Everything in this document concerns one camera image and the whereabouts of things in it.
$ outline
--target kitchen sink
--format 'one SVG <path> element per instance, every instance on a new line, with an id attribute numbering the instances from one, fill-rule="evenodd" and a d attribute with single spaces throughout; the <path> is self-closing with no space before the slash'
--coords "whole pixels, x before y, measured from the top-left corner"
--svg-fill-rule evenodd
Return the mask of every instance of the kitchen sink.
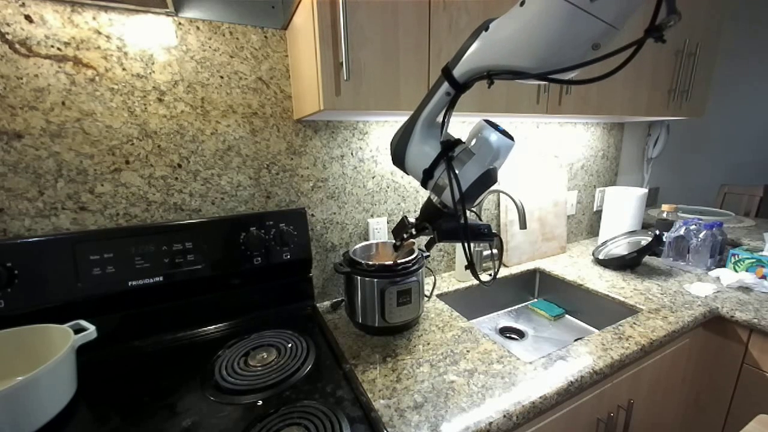
<path id="1" fill-rule="evenodd" d="M 635 315 L 638 311 L 542 271 L 527 271 L 481 285 L 438 294 L 493 341 L 523 361 L 534 361 Z M 566 311 L 552 321 L 528 307 L 536 299 Z"/>

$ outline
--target paper towel roll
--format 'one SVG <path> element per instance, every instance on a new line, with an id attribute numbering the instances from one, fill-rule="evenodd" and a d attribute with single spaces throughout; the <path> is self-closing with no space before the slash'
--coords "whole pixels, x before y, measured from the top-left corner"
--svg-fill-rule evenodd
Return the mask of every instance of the paper towel roll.
<path id="1" fill-rule="evenodd" d="M 598 243 L 627 231 L 642 228 L 647 197 L 648 190 L 645 188 L 630 188 L 628 186 L 605 188 Z"/>

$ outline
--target tissue box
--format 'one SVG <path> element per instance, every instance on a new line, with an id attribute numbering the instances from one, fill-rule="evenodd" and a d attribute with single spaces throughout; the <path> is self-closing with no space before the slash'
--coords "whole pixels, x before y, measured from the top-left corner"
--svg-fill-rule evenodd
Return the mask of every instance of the tissue box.
<path id="1" fill-rule="evenodd" d="M 768 257 L 766 255 L 758 255 L 757 252 L 761 252 L 761 250 L 746 246 L 731 249 L 725 266 L 736 272 L 749 271 L 760 279 L 765 279 L 768 275 L 768 270 L 766 269 L 768 268 Z"/>

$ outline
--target green sponge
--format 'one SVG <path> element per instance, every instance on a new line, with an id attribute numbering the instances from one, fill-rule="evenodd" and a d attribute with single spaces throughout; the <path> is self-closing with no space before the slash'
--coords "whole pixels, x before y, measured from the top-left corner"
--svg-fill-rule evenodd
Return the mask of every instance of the green sponge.
<path id="1" fill-rule="evenodd" d="M 528 303 L 528 307 L 531 308 L 533 311 L 538 312 L 539 314 L 544 315 L 547 319 L 550 320 L 559 320 L 560 318 L 565 316 L 565 309 L 562 307 L 559 307 L 558 305 L 542 300 L 541 298 L 532 301 L 531 303 Z"/>

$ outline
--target pressure cooker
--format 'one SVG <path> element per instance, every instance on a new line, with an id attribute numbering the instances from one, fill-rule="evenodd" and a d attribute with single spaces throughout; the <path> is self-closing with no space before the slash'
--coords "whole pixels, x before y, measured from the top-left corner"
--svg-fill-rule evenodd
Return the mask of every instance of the pressure cooker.
<path id="1" fill-rule="evenodd" d="M 396 334 L 419 322 L 424 311 L 424 266 L 429 254 L 392 261 L 394 241 L 366 241 L 342 254 L 333 267 L 344 277 L 344 308 L 367 334 Z"/>

